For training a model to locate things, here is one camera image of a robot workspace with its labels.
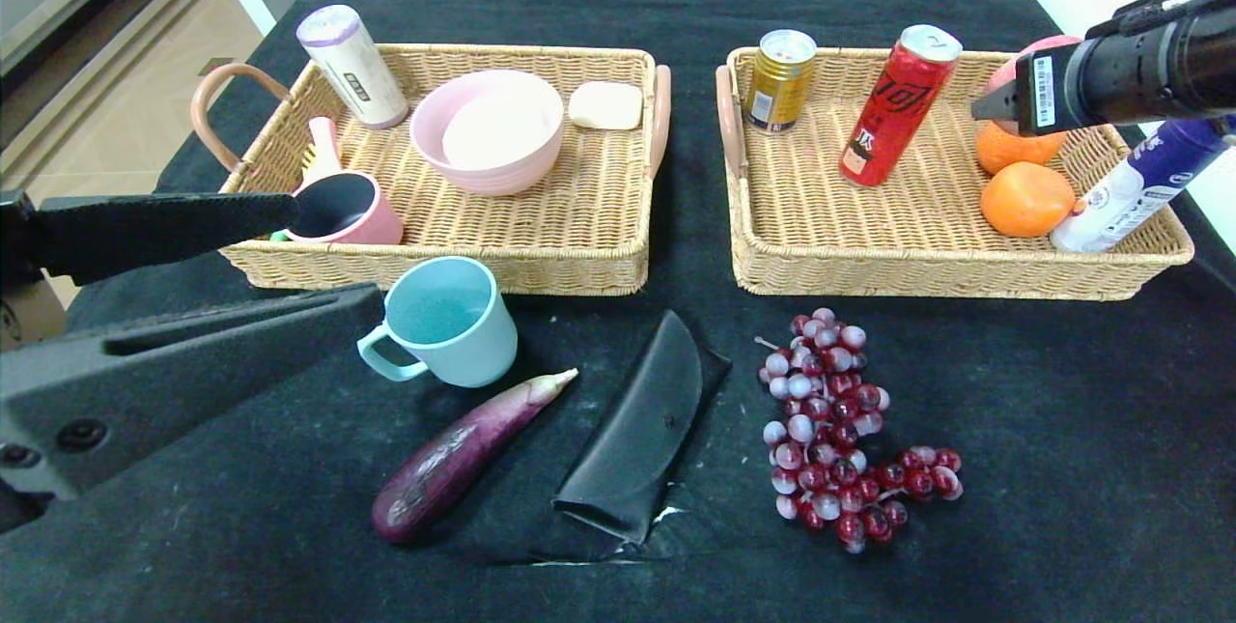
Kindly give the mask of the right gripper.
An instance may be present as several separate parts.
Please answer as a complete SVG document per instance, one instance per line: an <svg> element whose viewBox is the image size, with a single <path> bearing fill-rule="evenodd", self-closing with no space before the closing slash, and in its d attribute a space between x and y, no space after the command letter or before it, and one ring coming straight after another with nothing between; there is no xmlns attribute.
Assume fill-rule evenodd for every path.
<svg viewBox="0 0 1236 623"><path fill-rule="evenodd" d="M1161 25L1030 52L1017 61L1015 80L971 101L971 117L1017 122L1028 134L1162 120L1163 46Z"/></svg>

